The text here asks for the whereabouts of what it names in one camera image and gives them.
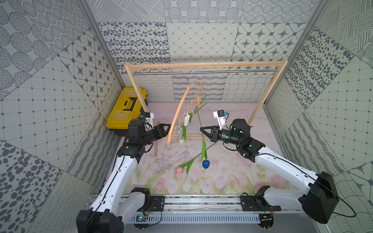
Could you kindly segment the wooden clothes rack frame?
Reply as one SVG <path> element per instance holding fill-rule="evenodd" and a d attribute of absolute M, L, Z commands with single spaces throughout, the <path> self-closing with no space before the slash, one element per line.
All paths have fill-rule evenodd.
<path fill-rule="evenodd" d="M 159 69 L 197 69 L 197 68 L 229 68 L 229 67 L 264 67 L 264 66 L 277 66 L 271 81 L 269 82 L 267 88 L 265 89 L 261 99 L 256 105 L 253 113 L 251 114 L 247 123 L 251 125 L 256 118 L 258 112 L 263 106 L 264 102 L 267 100 L 269 94 L 274 88 L 280 75 L 283 73 L 285 67 L 288 64 L 287 59 L 282 59 L 281 61 L 264 61 L 264 62 L 221 62 L 221 63 L 180 63 L 180 64 L 148 64 L 148 65 L 131 65 L 130 63 L 124 63 L 124 67 L 127 71 L 128 77 L 134 87 L 134 90 L 138 96 L 138 100 L 145 112 L 148 111 L 148 107 L 145 100 L 141 94 L 140 87 L 136 78 L 133 75 L 134 70 L 159 70 Z"/>

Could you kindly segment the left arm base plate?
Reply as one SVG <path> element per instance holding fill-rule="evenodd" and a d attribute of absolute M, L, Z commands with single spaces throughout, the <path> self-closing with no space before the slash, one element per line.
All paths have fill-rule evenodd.
<path fill-rule="evenodd" d="M 165 205 L 165 196 L 145 197 L 144 205 L 138 209 L 138 212 L 162 212 Z"/>

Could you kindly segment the right black circuit board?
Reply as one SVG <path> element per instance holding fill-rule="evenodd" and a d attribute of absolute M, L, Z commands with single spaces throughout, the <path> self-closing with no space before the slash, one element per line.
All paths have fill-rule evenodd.
<path fill-rule="evenodd" d="M 274 217 L 272 215 L 260 214 L 258 225 L 263 230 L 270 230 L 274 224 Z"/>

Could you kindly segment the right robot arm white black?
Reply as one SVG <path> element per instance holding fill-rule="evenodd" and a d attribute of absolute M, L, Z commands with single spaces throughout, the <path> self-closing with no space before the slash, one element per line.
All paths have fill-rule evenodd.
<path fill-rule="evenodd" d="M 295 186 L 294 190 L 264 187 L 256 196 L 271 206 L 304 211 L 318 223 L 327 224 L 340 197 L 332 176 L 305 169 L 266 147 L 250 134 L 251 126 L 244 119 L 235 119 L 231 129 L 220 126 L 202 127 L 200 131 L 212 142 L 233 144 L 245 159 L 264 166 Z"/>

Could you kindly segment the metal rack rod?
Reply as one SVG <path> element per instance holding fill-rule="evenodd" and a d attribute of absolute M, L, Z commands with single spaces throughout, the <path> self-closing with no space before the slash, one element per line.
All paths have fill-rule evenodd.
<path fill-rule="evenodd" d="M 229 74 L 229 73 L 257 73 L 257 72 L 276 72 L 277 70 L 220 70 L 220 71 L 184 71 L 184 72 L 146 72 L 133 73 L 133 75 L 178 75 L 178 74 Z"/>

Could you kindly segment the wooden curved clothes hanger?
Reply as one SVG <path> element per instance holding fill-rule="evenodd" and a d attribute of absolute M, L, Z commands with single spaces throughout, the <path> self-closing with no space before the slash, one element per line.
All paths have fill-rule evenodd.
<path fill-rule="evenodd" d="M 172 77 L 174 98 L 178 102 L 178 106 L 171 123 L 171 130 L 167 138 L 168 143 L 177 134 L 176 130 L 182 125 L 184 116 L 190 113 L 191 100 L 195 94 L 202 97 L 204 91 L 204 85 L 198 80 L 197 74 L 178 74 L 172 75 Z"/>

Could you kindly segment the pink artificial tulip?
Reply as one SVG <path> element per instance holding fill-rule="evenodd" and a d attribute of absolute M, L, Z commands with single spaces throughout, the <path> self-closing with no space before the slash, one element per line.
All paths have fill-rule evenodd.
<path fill-rule="evenodd" d="M 211 148 L 214 145 L 215 145 L 215 143 L 207 146 L 207 151 L 208 151 L 209 148 Z M 189 174 L 190 169 L 191 169 L 193 163 L 196 160 L 197 161 L 200 160 L 200 162 L 202 164 L 201 151 L 200 151 L 199 154 L 193 154 L 194 152 L 197 152 L 197 149 L 195 148 L 194 145 L 185 146 L 185 147 L 183 147 L 183 149 L 184 149 L 184 151 L 180 154 L 181 159 L 182 159 L 182 163 L 176 167 L 176 169 L 175 169 L 175 174 L 176 175 L 183 174 L 184 172 L 186 174 Z"/>

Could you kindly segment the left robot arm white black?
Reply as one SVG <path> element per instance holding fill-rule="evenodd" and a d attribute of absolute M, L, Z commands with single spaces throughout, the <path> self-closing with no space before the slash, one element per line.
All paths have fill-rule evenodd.
<path fill-rule="evenodd" d="M 128 125 L 128 135 L 117 152 L 113 171 L 98 198 L 88 210 L 77 216 L 76 225 L 80 233 L 122 233 L 125 224 L 138 210 L 151 207 L 151 193 L 148 188 L 136 187 L 122 203 L 120 199 L 125 187 L 139 164 L 147 145 L 166 137 L 170 124 L 152 126 L 148 120 L 137 118 Z"/>

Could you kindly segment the white clothespin upper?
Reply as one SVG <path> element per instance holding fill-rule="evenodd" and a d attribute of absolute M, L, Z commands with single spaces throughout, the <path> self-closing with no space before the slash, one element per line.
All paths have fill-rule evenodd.
<path fill-rule="evenodd" d="M 187 127 L 189 124 L 190 114 L 184 116 L 184 126 Z"/>

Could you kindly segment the floral pink table mat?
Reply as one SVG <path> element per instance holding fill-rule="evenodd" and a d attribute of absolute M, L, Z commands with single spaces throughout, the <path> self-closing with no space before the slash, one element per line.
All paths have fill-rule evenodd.
<path fill-rule="evenodd" d="M 187 126 L 187 138 L 180 146 L 178 136 L 170 143 L 161 139 L 148 148 L 132 173 L 126 188 L 128 194 L 135 187 L 149 188 L 153 194 L 241 194 L 256 193 L 263 185 L 279 189 L 293 189 L 292 184 L 272 170 L 244 159 L 231 144 L 215 143 L 208 149 L 210 166 L 204 169 L 196 160 L 189 174 L 175 174 L 182 163 L 183 147 L 194 145 L 199 154 L 202 149 L 200 127 L 217 125 L 213 112 L 229 113 L 227 123 L 236 118 L 249 119 L 255 109 L 253 103 L 208 103 Z"/>

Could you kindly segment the left green circuit board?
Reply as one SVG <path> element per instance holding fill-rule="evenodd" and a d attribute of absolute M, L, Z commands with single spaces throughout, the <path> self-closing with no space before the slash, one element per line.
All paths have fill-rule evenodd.
<path fill-rule="evenodd" d="M 147 228 L 149 226 L 149 222 L 148 222 L 148 219 L 145 215 L 137 215 L 136 216 L 136 220 L 134 222 L 134 226 L 138 229 L 138 230 L 144 230 L 145 228 Z"/>

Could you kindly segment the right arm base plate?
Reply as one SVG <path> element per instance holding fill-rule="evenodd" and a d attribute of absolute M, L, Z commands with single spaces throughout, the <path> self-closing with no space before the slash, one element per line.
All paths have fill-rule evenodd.
<path fill-rule="evenodd" d="M 256 198 L 252 195 L 241 195 L 240 204 L 244 212 L 266 212 L 270 213 L 271 211 L 279 212 L 281 211 L 280 206 L 270 206 L 264 199 Z"/>

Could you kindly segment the white clothespin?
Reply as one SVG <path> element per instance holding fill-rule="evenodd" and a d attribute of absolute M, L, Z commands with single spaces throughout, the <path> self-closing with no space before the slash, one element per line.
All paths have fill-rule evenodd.
<path fill-rule="evenodd" d="M 190 114 L 184 116 L 184 126 L 187 127 L 189 124 Z"/>
<path fill-rule="evenodd" d="M 183 140 L 183 128 L 178 127 L 176 131 L 177 131 L 177 134 L 178 134 L 178 140 Z"/>

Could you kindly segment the aluminium mounting rail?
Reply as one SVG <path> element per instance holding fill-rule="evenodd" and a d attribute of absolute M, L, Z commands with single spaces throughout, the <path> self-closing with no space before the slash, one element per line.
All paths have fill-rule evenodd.
<path fill-rule="evenodd" d="M 240 204 L 241 195 L 166 195 L 164 211 L 169 212 L 218 212 L 218 211 L 239 211 L 243 212 Z M 148 191 L 135 191 L 130 195 L 115 196 L 112 194 L 91 197 L 85 210 L 91 209 L 96 212 L 108 211 L 116 216 L 123 216 L 126 209 L 131 213 L 138 212 L 144 203 L 145 197 L 154 196 Z M 264 199 L 270 206 L 280 206 L 281 211 L 304 212 L 301 201 L 305 196 L 294 190 L 269 190 L 268 194 L 255 194 L 257 199 Z"/>

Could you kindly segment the white artificial tulip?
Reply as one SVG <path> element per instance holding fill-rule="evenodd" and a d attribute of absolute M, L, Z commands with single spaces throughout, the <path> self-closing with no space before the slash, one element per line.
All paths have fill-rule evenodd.
<path fill-rule="evenodd" d="M 192 115 L 190 114 L 190 119 L 189 119 L 189 123 L 191 123 L 191 120 L 192 120 Z M 186 141 L 186 132 L 187 132 L 187 127 L 185 127 L 184 126 L 184 120 L 182 121 L 182 125 L 180 126 L 180 127 L 182 127 L 183 128 L 183 140 L 179 140 L 179 145 L 180 146 L 182 146 L 184 143 L 185 143 L 185 141 Z"/>

